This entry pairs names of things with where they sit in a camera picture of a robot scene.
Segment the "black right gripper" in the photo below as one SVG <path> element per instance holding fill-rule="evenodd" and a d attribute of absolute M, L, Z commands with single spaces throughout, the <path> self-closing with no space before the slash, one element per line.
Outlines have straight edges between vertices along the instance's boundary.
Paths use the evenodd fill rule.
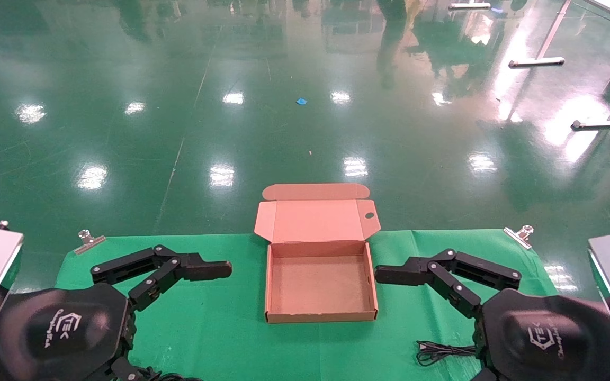
<path fill-rule="evenodd" d="M 458 277 L 504 291 L 481 307 Z M 428 285 L 465 318 L 476 316 L 477 380 L 610 380 L 607 309 L 574 297 L 527 296 L 515 291 L 521 279 L 518 270 L 455 249 L 375 268 L 379 284 Z"/>

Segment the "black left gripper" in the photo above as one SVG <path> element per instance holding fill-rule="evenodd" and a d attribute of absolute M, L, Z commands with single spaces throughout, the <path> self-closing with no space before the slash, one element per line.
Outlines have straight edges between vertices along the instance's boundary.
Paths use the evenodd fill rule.
<path fill-rule="evenodd" d="M 141 275 L 147 277 L 129 301 L 111 286 Z M 91 287 L 15 294 L 0 313 L 2 380 L 140 380 L 128 360 L 131 308 L 144 311 L 179 280 L 230 275 L 230 262 L 207 262 L 199 253 L 159 244 L 95 265 Z"/>

